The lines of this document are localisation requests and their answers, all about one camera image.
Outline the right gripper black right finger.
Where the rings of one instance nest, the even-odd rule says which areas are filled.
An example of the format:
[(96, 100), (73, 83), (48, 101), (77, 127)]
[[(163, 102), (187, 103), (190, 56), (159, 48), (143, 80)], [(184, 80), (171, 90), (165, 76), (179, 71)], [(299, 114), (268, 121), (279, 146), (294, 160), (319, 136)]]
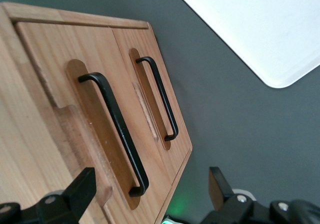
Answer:
[(235, 194), (218, 167), (209, 168), (208, 191), (214, 210), (202, 224), (245, 224), (253, 214), (253, 200)]

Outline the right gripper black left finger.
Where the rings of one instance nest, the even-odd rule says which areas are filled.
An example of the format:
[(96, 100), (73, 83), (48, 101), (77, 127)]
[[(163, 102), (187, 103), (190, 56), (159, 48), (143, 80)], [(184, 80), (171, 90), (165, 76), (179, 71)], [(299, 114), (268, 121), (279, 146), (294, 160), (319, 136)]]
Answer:
[(36, 205), (40, 224), (78, 224), (96, 194), (93, 167), (84, 168), (61, 194), (51, 194)]

